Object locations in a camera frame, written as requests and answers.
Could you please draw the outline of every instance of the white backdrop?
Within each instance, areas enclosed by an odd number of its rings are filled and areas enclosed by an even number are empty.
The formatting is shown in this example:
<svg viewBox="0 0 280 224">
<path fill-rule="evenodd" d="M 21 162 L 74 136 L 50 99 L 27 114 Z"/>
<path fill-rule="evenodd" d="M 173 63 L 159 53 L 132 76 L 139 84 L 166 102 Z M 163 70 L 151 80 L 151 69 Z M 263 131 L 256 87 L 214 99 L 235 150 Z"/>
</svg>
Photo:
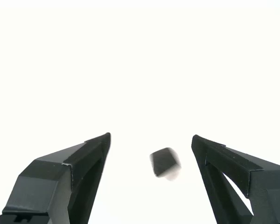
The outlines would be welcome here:
<svg viewBox="0 0 280 224">
<path fill-rule="evenodd" d="M 105 132 L 90 223 L 215 223 L 191 139 L 280 164 L 280 7 L 0 9 L 0 213 L 33 159 Z"/>
</svg>

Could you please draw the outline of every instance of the black block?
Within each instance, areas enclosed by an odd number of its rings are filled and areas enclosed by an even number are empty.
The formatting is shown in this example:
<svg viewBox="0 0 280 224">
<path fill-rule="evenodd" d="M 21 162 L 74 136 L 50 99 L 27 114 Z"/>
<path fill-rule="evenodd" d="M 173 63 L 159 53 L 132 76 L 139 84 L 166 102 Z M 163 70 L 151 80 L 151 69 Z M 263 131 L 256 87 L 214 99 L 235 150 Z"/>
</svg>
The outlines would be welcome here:
<svg viewBox="0 0 280 224">
<path fill-rule="evenodd" d="M 150 154 L 150 158 L 152 160 L 154 174 L 157 177 L 162 176 L 169 169 L 179 165 L 171 148 L 164 148 L 156 151 Z"/>
</svg>

